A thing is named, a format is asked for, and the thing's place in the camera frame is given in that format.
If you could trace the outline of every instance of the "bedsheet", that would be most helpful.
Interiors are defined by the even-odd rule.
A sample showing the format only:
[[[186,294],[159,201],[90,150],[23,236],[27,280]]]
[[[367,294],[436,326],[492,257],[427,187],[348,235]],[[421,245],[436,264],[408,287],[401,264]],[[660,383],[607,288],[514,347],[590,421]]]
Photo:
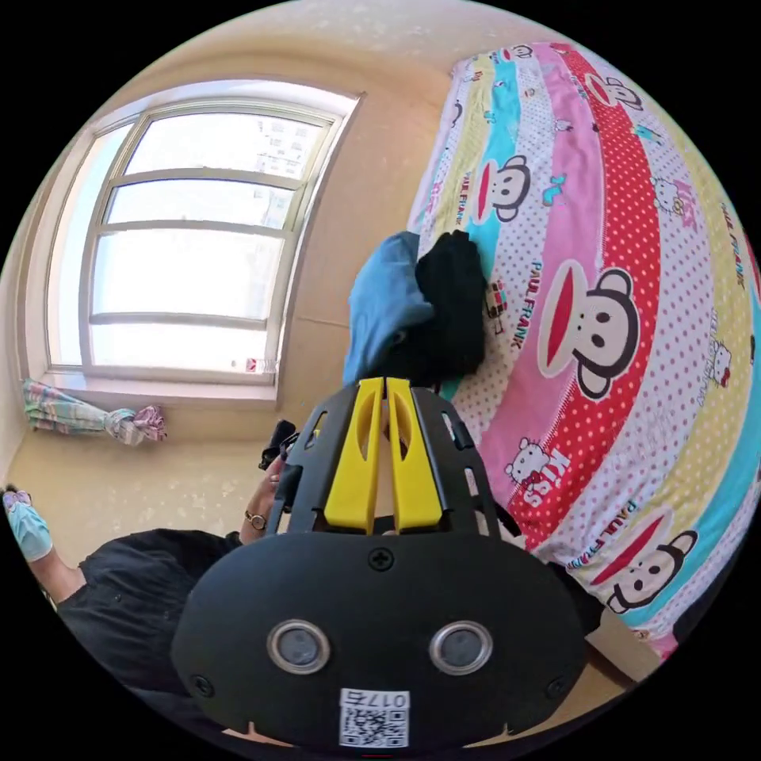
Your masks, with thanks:
[[[467,231],[487,359],[445,384],[528,551],[661,657],[761,495],[761,276],[677,124],[570,44],[473,56],[409,229]]]

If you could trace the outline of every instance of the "tied curtain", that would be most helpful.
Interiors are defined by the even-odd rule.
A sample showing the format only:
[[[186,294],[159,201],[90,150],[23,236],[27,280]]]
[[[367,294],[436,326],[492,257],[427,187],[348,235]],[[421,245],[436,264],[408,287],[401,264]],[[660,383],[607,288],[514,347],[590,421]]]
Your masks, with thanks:
[[[33,429],[67,435],[105,431],[127,446],[166,438],[164,418],[155,405],[139,412],[128,409],[105,412],[31,378],[24,381],[24,412]]]

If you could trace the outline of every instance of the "hand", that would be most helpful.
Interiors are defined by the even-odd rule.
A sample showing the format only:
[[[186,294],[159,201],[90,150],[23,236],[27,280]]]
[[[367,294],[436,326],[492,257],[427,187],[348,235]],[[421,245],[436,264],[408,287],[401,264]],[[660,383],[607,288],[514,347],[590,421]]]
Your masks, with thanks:
[[[284,465],[285,462],[281,457],[278,457],[265,471],[264,478],[256,487],[256,491],[246,507],[250,514],[261,515],[265,520],[270,520],[270,513],[275,501],[275,492],[277,491],[277,485],[280,483],[280,473]],[[264,531],[257,531],[246,519],[243,520],[243,526],[240,530],[240,541],[242,544],[247,545],[249,542],[259,539],[263,534]]]

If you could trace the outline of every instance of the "person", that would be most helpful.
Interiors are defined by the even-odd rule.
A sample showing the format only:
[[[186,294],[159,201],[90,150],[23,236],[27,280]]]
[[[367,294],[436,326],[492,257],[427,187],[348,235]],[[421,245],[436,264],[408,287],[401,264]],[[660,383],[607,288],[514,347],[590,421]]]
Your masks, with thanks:
[[[81,646],[118,682],[167,718],[206,736],[208,720],[174,670],[171,643],[185,601],[221,557],[264,536],[283,467],[273,460],[239,531],[152,529],[107,541],[76,567],[59,555],[29,493],[12,484],[2,503],[27,565]],[[247,740],[273,742],[255,731]]]

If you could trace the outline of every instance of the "window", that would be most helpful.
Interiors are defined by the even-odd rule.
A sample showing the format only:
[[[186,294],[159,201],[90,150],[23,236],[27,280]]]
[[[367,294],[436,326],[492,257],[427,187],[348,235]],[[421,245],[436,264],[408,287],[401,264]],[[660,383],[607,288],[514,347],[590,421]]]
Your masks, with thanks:
[[[296,246],[343,118],[217,98],[95,132],[52,244],[50,370],[272,384]]]

